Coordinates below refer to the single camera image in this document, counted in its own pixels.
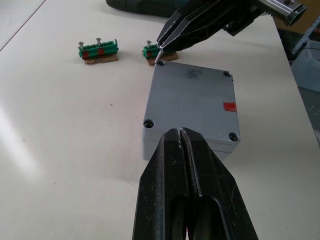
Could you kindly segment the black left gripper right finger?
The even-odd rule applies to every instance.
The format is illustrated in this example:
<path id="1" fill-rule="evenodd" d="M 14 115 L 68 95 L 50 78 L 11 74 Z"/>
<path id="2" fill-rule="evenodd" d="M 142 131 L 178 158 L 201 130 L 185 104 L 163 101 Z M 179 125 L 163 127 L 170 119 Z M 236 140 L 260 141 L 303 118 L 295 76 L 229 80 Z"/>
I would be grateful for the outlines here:
<path id="1" fill-rule="evenodd" d="M 256 240 L 235 178 L 204 137 L 180 130 L 189 184 L 187 232 L 191 240 Z"/>

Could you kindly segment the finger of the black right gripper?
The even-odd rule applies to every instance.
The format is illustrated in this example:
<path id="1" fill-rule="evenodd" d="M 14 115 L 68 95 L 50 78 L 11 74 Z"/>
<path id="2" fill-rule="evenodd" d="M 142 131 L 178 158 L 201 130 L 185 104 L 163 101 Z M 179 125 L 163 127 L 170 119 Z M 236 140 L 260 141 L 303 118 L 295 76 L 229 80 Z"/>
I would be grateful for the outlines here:
<path id="1" fill-rule="evenodd" d="M 193 46 L 210 38 L 218 31 L 214 16 L 216 0 L 190 0 L 176 10 L 162 28 L 158 46 Z"/>
<path id="2" fill-rule="evenodd" d="M 163 53 L 182 51 L 221 29 L 235 36 L 261 14 L 252 0 L 190 0 L 165 23 L 159 48 Z"/>

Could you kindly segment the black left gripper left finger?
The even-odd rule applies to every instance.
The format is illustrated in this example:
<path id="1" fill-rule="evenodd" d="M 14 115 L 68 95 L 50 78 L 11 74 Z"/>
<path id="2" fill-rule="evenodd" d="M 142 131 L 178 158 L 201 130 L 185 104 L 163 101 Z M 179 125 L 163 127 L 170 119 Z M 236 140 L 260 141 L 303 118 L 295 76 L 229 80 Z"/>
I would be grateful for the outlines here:
<path id="1" fill-rule="evenodd" d="M 132 232 L 134 240 L 184 240 L 188 180 L 178 130 L 163 134 L 140 180 Z"/>

